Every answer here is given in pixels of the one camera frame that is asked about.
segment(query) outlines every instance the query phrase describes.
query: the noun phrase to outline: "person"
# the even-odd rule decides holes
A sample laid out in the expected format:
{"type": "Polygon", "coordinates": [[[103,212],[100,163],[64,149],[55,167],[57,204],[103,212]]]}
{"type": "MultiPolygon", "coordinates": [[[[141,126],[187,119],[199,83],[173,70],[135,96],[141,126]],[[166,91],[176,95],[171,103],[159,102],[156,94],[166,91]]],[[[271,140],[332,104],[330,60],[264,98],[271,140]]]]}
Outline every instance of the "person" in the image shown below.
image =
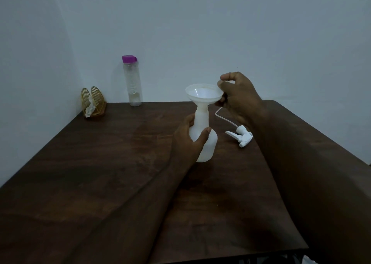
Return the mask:
{"type": "MultiPolygon", "coordinates": [[[[320,262],[370,263],[370,199],[273,115],[248,78],[236,72],[220,79],[224,95],[216,105],[253,133],[294,224],[320,262]]],[[[93,230],[65,263],[146,263],[168,204],[211,130],[193,142],[188,134],[193,121],[194,115],[187,116],[175,131],[165,168],[93,230]]]]}

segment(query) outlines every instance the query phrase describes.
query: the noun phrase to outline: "purple bottle lid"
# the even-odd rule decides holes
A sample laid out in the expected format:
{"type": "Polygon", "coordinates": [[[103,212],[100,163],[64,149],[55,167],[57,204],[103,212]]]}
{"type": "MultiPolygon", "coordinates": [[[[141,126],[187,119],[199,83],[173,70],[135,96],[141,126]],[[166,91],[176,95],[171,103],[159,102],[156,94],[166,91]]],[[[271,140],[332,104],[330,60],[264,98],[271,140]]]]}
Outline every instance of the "purple bottle lid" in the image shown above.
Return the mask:
{"type": "Polygon", "coordinates": [[[137,58],[134,55],[124,55],[123,56],[123,63],[124,64],[130,64],[137,62],[137,58]]]}

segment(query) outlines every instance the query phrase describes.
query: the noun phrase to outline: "brown wooden tabletop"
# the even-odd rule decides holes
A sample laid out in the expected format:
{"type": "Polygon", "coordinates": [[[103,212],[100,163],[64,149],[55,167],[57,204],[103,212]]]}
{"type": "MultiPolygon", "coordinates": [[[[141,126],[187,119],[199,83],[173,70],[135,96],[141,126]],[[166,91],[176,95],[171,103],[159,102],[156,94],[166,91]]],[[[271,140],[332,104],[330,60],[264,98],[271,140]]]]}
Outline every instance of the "brown wooden tabletop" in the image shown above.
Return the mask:
{"type": "MultiPolygon", "coordinates": [[[[323,155],[348,154],[280,104],[267,105],[323,155]]],[[[0,263],[61,263],[164,166],[173,131],[195,109],[109,103],[100,119],[73,119],[0,189],[0,263]]],[[[234,127],[213,115],[216,107],[209,111],[219,137],[214,156],[179,186],[149,263],[307,248],[256,142],[239,148],[225,134],[234,127]]],[[[353,156],[339,163],[370,194],[364,163],[353,156]]]]}

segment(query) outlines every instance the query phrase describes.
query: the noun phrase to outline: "forearm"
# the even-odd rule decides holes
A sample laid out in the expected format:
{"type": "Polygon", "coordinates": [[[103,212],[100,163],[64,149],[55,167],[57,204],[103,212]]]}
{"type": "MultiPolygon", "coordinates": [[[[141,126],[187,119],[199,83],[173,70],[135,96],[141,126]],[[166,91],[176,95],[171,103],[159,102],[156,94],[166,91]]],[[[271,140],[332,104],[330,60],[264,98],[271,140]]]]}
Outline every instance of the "forearm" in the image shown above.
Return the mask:
{"type": "Polygon", "coordinates": [[[187,170],[176,162],[169,163],[107,217],[65,263],[145,263],[168,204],[187,170]]]}
{"type": "Polygon", "coordinates": [[[267,110],[254,117],[251,129],[287,210],[309,246],[330,263],[369,262],[369,198],[267,110]]]}

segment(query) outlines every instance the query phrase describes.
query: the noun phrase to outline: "person's left arm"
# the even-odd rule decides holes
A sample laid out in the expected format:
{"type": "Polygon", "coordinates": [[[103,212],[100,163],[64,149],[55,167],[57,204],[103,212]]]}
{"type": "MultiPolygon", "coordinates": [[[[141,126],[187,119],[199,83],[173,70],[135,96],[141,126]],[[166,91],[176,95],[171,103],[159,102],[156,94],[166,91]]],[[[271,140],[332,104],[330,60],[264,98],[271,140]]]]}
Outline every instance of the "person's left arm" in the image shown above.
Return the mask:
{"type": "Polygon", "coordinates": [[[175,131],[166,167],[94,229],[65,264],[146,263],[169,202],[211,131],[206,128],[193,142],[193,121],[194,114],[187,116],[175,131]]]}

